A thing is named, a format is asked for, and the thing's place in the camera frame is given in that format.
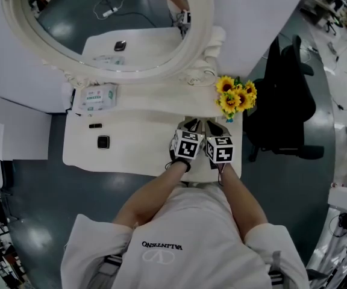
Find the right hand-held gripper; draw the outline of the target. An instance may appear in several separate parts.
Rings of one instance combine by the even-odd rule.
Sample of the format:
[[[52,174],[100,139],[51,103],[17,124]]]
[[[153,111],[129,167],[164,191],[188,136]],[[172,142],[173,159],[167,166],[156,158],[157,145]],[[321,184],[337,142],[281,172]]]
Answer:
[[[212,120],[205,122],[205,154],[214,164],[233,162],[233,141],[229,130]]]

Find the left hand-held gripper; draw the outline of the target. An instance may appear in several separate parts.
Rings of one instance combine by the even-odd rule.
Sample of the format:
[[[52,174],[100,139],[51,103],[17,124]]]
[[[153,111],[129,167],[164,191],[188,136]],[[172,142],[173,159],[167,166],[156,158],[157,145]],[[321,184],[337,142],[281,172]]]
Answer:
[[[199,133],[202,133],[201,119],[186,118],[180,122],[169,148],[171,160],[177,158],[194,160],[204,141],[204,135]]]

